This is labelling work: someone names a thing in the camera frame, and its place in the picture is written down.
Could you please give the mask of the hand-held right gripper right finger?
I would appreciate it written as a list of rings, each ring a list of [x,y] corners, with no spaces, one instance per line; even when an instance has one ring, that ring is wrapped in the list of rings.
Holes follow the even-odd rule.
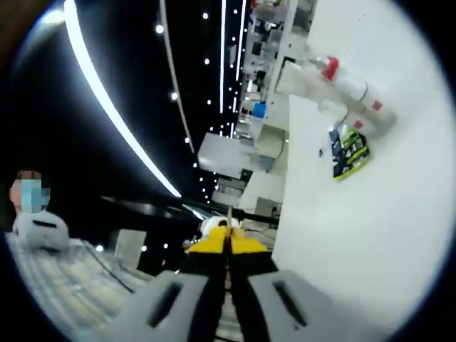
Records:
[[[343,320],[327,295],[277,268],[266,247],[229,235],[232,296],[245,341],[342,341]]]

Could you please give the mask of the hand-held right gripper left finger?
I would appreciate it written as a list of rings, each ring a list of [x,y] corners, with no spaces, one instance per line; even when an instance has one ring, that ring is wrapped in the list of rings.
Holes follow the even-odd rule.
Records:
[[[164,271],[119,315],[120,341],[214,341],[227,275],[226,227],[202,229],[177,273]]]

